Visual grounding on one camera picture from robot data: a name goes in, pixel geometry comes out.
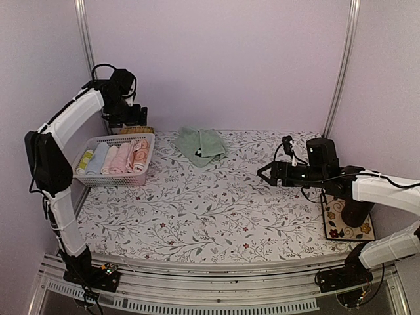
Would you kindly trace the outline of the orange patterned towel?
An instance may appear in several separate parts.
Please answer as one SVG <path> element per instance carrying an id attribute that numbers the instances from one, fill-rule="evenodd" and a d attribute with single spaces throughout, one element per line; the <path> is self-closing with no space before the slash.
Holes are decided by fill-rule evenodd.
<path id="1" fill-rule="evenodd" d="M 126 164 L 128 173 L 139 173 L 145 169 L 149 150 L 150 144 L 145 138 L 131 142 Z"/>

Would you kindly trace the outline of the green towel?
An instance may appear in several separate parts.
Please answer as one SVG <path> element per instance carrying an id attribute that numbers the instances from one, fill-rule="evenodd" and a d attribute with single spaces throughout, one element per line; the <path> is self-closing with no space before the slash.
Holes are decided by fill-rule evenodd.
<path id="1" fill-rule="evenodd" d="M 222 159 L 228 147 L 215 130 L 183 127 L 174 139 L 175 147 L 196 167 L 202 168 Z"/>

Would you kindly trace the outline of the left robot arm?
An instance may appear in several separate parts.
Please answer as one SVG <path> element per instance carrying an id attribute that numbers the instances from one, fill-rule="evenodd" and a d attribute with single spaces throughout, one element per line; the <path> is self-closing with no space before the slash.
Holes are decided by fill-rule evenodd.
<path id="1" fill-rule="evenodd" d="M 66 268 L 84 285 L 93 284 L 98 272 L 77 227 L 71 191 L 73 169 L 64 150 L 94 115 L 121 115 L 136 91 L 135 79 L 92 80 L 48 122 L 24 137 L 31 173 L 30 193 L 42 195 L 45 218 L 56 234 Z"/>

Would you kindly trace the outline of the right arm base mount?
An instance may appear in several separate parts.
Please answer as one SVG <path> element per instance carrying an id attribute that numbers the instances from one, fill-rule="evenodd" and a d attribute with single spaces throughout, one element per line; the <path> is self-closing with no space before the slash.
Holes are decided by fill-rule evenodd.
<path id="1" fill-rule="evenodd" d="M 370 284 L 373 274 L 361 264 L 346 264 L 340 268 L 320 269 L 314 283 L 322 293 L 342 290 L 356 285 Z"/>

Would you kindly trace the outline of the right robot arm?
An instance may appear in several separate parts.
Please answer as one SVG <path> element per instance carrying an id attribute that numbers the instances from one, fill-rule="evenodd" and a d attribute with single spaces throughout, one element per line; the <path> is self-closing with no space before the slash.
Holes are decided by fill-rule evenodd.
<path id="1" fill-rule="evenodd" d="M 419 183 L 384 175 L 363 167 L 333 167 L 324 170 L 309 165 L 273 161 L 257 170 L 271 186 L 321 188 L 326 194 L 358 203 L 380 204 L 419 215 Z M 385 238 L 360 244 L 345 259 L 339 280 L 353 286 L 365 270 L 419 254 L 419 221 Z"/>

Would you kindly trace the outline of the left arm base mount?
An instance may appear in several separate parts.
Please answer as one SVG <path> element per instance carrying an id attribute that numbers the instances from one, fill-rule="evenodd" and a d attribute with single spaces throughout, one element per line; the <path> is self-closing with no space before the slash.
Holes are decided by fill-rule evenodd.
<path id="1" fill-rule="evenodd" d="M 86 289 L 99 289 L 115 293 L 117 291 L 121 272 L 117 264 L 107 262 L 102 266 L 87 265 L 76 266 L 72 262 L 66 263 L 63 279 L 67 282 L 80 285 Z"/>

